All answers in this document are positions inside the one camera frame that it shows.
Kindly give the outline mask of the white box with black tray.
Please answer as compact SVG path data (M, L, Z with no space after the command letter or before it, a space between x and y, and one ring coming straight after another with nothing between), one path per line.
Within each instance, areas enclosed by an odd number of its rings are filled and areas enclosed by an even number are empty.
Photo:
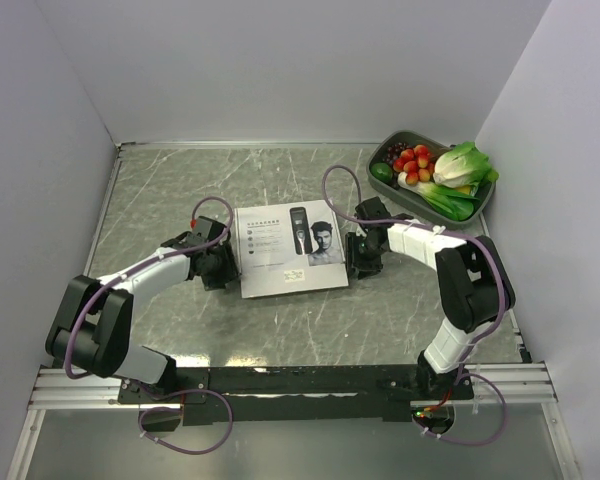
M238 208L235 233L244 299L349 285L338 220L324 200Z

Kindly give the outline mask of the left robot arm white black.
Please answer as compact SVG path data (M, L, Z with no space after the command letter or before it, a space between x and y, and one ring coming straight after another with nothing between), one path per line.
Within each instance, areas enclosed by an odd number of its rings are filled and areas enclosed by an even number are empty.
M191 226L127 269L99 278L73 278L47 335L46 352L85 374L142 383L156 402L172 398L178 387L176 360L131 342L135 311L196 277L207 291L223 289L239 277L230 226L205 216L192 220Z

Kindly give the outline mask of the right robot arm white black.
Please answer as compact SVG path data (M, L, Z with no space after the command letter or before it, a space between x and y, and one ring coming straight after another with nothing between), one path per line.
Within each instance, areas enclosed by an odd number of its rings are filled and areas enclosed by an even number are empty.
M383 269L388 252L409 257L436 272L444 319L419 354L414 383L428 398L454 384L475 345L515 304L515 294L493 241L393 216L377 197L355 208L357 233L346 235L347 274L364 279Z

